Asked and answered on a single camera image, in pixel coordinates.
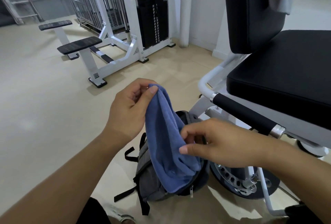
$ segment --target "footrest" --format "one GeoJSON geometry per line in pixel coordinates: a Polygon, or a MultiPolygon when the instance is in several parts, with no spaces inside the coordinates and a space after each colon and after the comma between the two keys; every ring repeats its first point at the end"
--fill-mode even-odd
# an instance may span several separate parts
{"type": "Polygon", "coordinates": [[[100,44],[101,42],[102,42],[101,39],[99,39],[96,36],[92,36],[89,38],[80,39],[80,40],[65,44],[63,46],[60,46],[60,47],[58,47],[58,50],[63,55],[67,55],[67,54],[78,52],[80,50],[89,48],[91,46],[100,44]]]}
{"type": "Polygon", "coordinates": [[[39,26],[39,30],[44,31],[44,30],[48,30],[48,29],[64,27],[65,25],[72,25],[72,22],[70,20],[63,20],[63,21],[43,24],[43,25],[39,26]]]}

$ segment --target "black shorts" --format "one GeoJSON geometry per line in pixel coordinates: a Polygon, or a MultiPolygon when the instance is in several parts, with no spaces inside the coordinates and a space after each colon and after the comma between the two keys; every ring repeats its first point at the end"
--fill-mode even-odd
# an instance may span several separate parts
{"type": "Polygon", "coordinates": [[[111,224],[108,215],[106,214],[100,203],[96,199],[90,197],[80,217],[78,218],[77,224],[92,223],[111,224]]]}

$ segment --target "person's left hand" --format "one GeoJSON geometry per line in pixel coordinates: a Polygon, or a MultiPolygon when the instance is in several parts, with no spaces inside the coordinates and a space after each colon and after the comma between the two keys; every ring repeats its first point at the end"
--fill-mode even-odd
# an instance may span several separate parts
{"type": "Polygon", "coordinates": [[[118,92],[110,107],[109,119],[104,132],[120,135],[120,144],[124,147],[133,140],[145,124],[147,107],[158,90],[154,80],[136,79],[118,92]]]}

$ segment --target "blue towel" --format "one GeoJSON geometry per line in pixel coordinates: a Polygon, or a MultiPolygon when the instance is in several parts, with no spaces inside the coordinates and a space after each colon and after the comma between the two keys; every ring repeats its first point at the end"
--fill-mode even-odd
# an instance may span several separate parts
{"type": "Polygon", "coordinates": [[[156,175],[169,193],[175,193],[201,170],[200,158],[182,155],[180,136],[184,123],[173,111],[166,90],[160,86],[146,111],[146,136],[156,175]]]}

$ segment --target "backpack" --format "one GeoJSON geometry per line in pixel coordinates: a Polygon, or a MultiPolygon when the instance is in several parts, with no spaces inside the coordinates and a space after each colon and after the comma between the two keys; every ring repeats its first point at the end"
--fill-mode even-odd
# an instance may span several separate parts
{"type": "MultiPolygon", "coordinates": [[[[178,111],[176,114],[180,117],[185,125],[201,121],[197,116],[192,113],[188,113],[187,111],[178,111]]],[[[143,133],[140,139],[140,151],[138,157],[128,156],[128,154],[134,150],[133,147],[127,150],[124,154],[126,160],[138,163],[136,176],[133,178],[136,186],[114,197],[114,202],[117,202],[129,196],[136,190],[143,215],[149,214],[150,207],[147,201],[161,201],[174,195],[191,195],[192,198],[193,192],[201,189],[209,179],[209,161],[201,158],[201,170],[196,172],[190,183],[188,183],[183,188],[180,188],[175,193],[168,193],[162,186],[159,178],[155,173],[146,140],[146,133],[143,133]]],[[[204,144],[207,143],[204,137],[202,137],[202,142],[204,144]]]]}

